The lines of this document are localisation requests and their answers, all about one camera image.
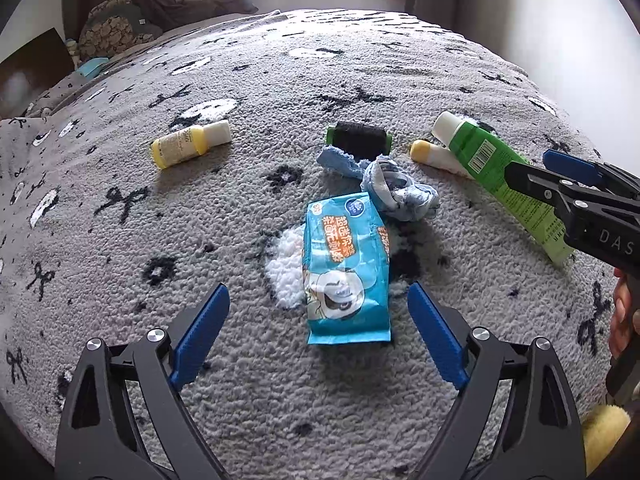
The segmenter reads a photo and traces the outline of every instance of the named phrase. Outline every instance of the bed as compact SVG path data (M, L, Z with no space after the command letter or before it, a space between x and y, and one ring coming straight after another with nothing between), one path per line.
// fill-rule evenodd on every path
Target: bed
M612 269L553 266L475 182L408 156L443 110L540 165L554 148L599 158L524 70L413 16L298 10L183 27L112 61L43 118L0 122L0 400L50 461L82 346L166 326L216 282L231 312L182 399L233 478L402 478L456 391L406 309L415 280L471 325L549 338L578 409L603 393ZM149 144L227 118L232 143L159 171ZM391 344L306 344L306 204L359 190L315 162L328 124L393 135L391 155L438 189L436 219L385 220ZM166 465L142 395L132 405ZM478 451L487 455L507 389Z

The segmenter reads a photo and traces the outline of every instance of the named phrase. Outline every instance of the barcode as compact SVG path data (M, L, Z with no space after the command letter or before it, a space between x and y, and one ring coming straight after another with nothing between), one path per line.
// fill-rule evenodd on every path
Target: barcode
M480 173L486 164L489 162L489 159L494 154L495 146L492 145L488 140L484 140L476 154L471 157L469 161L469 167L474 170L476 173Z

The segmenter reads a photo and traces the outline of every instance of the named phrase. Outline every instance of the yellow bottle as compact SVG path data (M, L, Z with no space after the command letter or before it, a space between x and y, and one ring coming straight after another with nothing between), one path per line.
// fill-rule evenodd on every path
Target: yellow bottle
M229 121L200 126L194 124L177 132L167 134L151 143L151 156L158 168L169 166L204 155L212 146L231 142Z

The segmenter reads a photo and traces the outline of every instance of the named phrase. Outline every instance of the white tube cap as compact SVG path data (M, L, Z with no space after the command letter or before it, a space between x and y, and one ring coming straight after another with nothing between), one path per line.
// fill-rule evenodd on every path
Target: white tube cap
M449 143L458 131L458 128L465 122L464 119L452 114L451 112L443 112L436 119L431 133L445 146L449 147Z
M229 121L218 121L217 123L205 124L202 129L207 139L209 147L231 142L231 130Z

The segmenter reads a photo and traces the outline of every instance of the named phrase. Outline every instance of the blue cloth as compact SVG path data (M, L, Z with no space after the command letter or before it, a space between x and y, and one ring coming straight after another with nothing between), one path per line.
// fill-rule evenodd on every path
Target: blue cloth
M345 153L335 146L325 146L320 152L320 155L318 155L318 158L316 158L316 162L326 170L335 171L342 176L357 178L358 180L363 179L364 170L371 164L371 162L365 158L360 162L356 162L353 155Z
M108 57L94 57L79 66L76 72L81 73L87 79L93 79L100 73L102 66L108 62Z
M369 193L376 209L399 221L435 218L440 207L438 192L417 183L389 156L356 162L340 148L325 146L316 160L326 170L361 180L360 188Z

